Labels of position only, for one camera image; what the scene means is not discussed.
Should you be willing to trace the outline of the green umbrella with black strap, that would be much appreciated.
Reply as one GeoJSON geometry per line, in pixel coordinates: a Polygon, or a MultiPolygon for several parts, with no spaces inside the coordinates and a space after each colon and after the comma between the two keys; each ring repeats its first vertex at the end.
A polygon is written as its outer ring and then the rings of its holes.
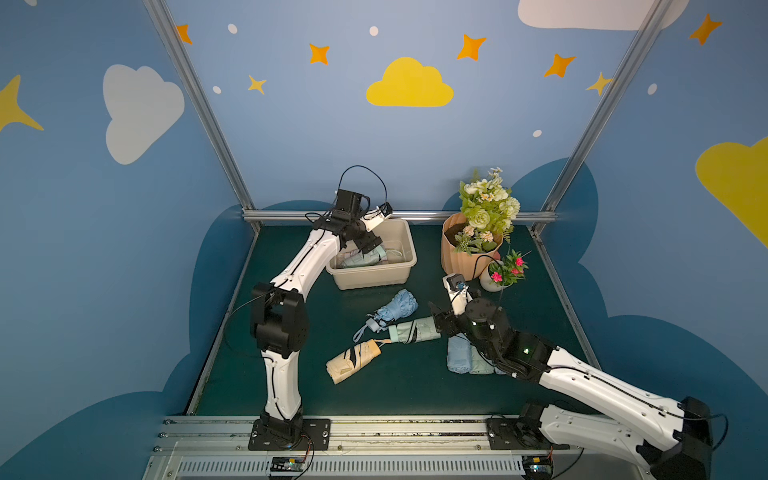
{"type": "Polygon", "coordinates": [[[388,333],[392,343],[402,344],[435,340],[441,336],[433,317],[424,317],[393,324],[388,327],[388,333]]]}

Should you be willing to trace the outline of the mint green umbrella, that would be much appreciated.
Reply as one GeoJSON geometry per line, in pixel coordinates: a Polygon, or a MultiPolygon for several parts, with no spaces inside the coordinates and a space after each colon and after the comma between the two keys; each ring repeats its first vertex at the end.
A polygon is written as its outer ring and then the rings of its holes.
{"type": "Polygon", "coordinates": [[[373,266],[387,259],[386,249],[381,245],[375,247],[367,253],[363,253],[361,250],[354,251],[359,252],[361,258],[359,264],[352,268],[373,266]]]}

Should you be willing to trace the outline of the light blue umbrella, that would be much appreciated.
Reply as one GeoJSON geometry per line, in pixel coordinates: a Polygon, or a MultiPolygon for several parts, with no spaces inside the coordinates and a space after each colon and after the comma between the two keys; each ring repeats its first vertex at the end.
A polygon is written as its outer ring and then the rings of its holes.
{"type": "Polygon", "coordinates": [[[414,295],[407,289],[401,289],[387,304],[367,316],[364,325],[353,335],[353,340],[360,341],[367,330],[381,332],[395,325],[397,320],[409,317],[417,309],[418,302],[414,295]]]}

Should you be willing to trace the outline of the beige striped umbrella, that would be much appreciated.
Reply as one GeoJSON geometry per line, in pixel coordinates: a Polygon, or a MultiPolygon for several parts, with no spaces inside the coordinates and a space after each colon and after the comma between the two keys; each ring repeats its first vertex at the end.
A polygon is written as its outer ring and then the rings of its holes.
{"type": "Polygon", "coordinates": [[[371,339],[345,350],[326,363],[326,371],[335,385],[348,379],[371,363],[381,354],[384,345],[390,340],[371,339]]]}

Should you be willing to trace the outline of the lilac umbrella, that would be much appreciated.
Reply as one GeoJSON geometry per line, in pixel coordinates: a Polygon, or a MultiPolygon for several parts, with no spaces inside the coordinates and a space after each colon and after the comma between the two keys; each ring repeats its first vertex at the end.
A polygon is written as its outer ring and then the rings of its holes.
{"type": "Polygon", "coordinates": [[[340,253],[336,257],[336,265],[338,268],[352,268],[359,264],[361,255],[357,251],[350,251],[340,253]]]}

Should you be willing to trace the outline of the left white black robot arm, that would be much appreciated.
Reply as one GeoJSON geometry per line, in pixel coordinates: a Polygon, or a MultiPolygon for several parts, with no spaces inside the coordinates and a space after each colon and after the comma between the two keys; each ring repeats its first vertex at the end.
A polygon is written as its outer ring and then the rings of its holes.
{"type": "Polygon", "coordinates": [[[251,334],[266,371],[267,397],[254,424],[258,447],[291,448],[302,441],[299,353],[309,335],[306,298],[322,270],[349,242],[367,253],[382,240],[374,229],[392,215],[384,203],[364,214],[340,207],[319,217],[292,261],[268,283],[252,290],[251,334]]]}

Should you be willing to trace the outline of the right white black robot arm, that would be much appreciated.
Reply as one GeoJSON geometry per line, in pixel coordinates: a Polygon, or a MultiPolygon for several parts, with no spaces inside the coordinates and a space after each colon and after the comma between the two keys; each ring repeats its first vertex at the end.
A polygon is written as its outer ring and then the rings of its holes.
{"type": "Polygon", "coordinates": [[[654,479],[710,478],[716,446],[704,402],[677,401],[623,382],[547,339],[513,329],[505,310],[487,298],[460,293],[449,309],[430,310],[439,332],[464,336],[504,375],[594,409],[587,415],[527,405],[518,419],[538,439],[624,460],[654,479]]]}

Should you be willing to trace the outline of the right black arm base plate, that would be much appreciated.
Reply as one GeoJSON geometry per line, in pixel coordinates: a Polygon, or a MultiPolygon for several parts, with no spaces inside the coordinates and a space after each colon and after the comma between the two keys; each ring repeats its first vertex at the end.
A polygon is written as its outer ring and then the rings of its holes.
{"type": "Polygon", "coordinates": [[[527,418],[491,417],[485,421],[492,450],[567,450],[564,444],[548,440],[539,423],[527,418]]]}

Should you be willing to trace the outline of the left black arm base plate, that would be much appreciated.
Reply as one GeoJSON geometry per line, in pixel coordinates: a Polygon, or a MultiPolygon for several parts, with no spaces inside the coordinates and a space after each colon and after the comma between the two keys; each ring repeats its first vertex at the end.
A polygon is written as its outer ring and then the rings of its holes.
{"type": "Polygon", "coordinates": [[[264,417],[254,422],[247,448],[249,451],[288,451],[310,447],[326,451],[330,433],[331,420],[326,418],[283,421],[264,417]]]}

